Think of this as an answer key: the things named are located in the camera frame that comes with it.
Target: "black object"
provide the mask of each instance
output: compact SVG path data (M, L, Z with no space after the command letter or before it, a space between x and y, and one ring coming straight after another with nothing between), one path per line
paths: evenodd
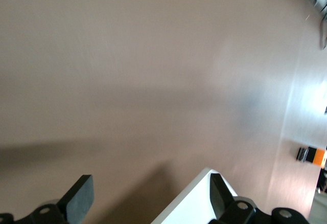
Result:
M315 159L316 152L317 152L317 148L308 147L308 155L306 161L312 163Z
M309 224L299 212L275 208L271 216L245 200L235 200L220 174L211 174L210 202L216 219L209 224Z
M298 154L296 156L296 159L301 161L302 163L304 163L306 161L306 159L307 159L308 152L309 152L308 148L300 147L300 149L298 150Z
M320 170L317 188L319 188L323 192L327 192L327 170L325 169Z
M16 221L12 214L0 214L0 224L80 224L93 200L92 175L83 175L57 204L43 205Z

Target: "screw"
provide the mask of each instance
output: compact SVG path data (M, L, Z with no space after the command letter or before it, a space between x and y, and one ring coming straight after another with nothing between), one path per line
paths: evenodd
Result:
M45 207L40 210L40 214L45 214L45 213L49 212L49 210L50 210L50 208Z
M280 210L279 211L279 214L282 216L282 217L285 217L285 218L290 218L292 217L292 214L287 211L287 210Z
M242 210L246 210L246 209L249 208L248 205L247 205L246 203L244 203L244 202L239 202L239 203L237 204L237 206L238 206L240 209L242 209Z

